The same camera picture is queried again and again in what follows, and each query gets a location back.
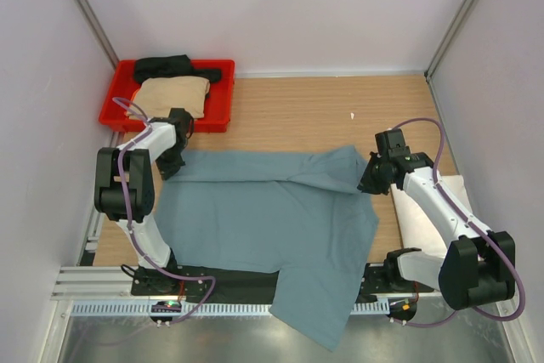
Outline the blue t-shirt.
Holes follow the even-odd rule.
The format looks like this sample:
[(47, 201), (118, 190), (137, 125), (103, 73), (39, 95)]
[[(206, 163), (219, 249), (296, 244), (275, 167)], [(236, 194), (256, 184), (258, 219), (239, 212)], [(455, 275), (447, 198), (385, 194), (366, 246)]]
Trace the blue t-shirt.
[(329, 350), (339, 345), (377, 231), (358, 189), (366, 160), (325, 153), (186, 153), (155, 218), (182, 265), (277, 273), (271, 314)]

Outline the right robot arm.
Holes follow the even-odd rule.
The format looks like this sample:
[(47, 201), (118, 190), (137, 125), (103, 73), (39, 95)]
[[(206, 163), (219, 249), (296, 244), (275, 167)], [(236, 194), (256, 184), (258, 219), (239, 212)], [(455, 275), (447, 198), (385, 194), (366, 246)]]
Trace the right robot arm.
[(377, 149), (370, 154), (359, 190), (387, 195), (396, 187), (405, 192), (446, 246), (442, 256), (416, 247), (389, 252), (382, 276), (386, 287), (395, 292), (412, 282), (432, 287), (454, 310), (512, 298), (516, 289), (513, 238), (469, 214), (442, 183), (436, 161), (423, 152), (411, 152), (401, 129), (377, 133), (375, 140)]

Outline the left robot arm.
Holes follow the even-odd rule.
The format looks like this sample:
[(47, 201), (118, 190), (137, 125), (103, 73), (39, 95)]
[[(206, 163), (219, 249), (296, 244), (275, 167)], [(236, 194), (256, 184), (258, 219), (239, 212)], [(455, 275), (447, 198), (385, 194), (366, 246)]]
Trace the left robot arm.
[(127, 143), (97, 153), (94, 206), (117, 223), (138, 254), (133, 284), (163, 295), (179, 288), (180, 274), (173, 250), (162, 239), (152, 214), (152, 166), (157, 165), (166, 181), (185, 165), (182, 151), (194, 132), (194, 122), (185, 109), (172, 108), (167, 117), (149, 119), (144, 131)]

